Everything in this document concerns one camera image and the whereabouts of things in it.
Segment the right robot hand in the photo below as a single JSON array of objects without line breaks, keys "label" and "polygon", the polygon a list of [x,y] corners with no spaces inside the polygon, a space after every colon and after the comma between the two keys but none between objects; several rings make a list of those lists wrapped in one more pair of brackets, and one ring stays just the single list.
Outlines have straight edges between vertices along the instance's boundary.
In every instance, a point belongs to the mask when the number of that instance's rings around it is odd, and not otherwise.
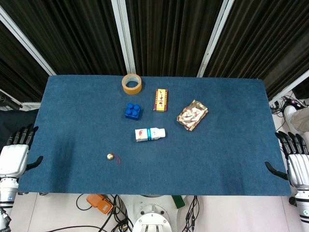
[{"label": "right robot hand", "polygon": [[266,168],[275,176],[290,182],[290,185],[296,189],[309,189],[309,147],[305,139],[298,133],[284,133],[282,131],[275,133],[279,139],[283,153],[285,155],[287,172],[283,173],[275,168],[269,162],[265,162]]}]

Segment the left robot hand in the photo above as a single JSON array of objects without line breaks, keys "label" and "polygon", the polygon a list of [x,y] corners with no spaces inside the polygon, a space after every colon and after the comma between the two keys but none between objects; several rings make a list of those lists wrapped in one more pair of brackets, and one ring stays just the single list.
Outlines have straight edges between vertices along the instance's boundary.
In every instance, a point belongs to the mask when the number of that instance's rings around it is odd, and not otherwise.
[{"label": "left robot hand", "polygon": [[13,132],[7,144],[0,153],[0,177],[1,178],[20,178],[26,171],[38,167],[43,156],[39,156],[35,162],[28,163],[28,154],[38,130],[38,126],[32,124],[22,127]]}]

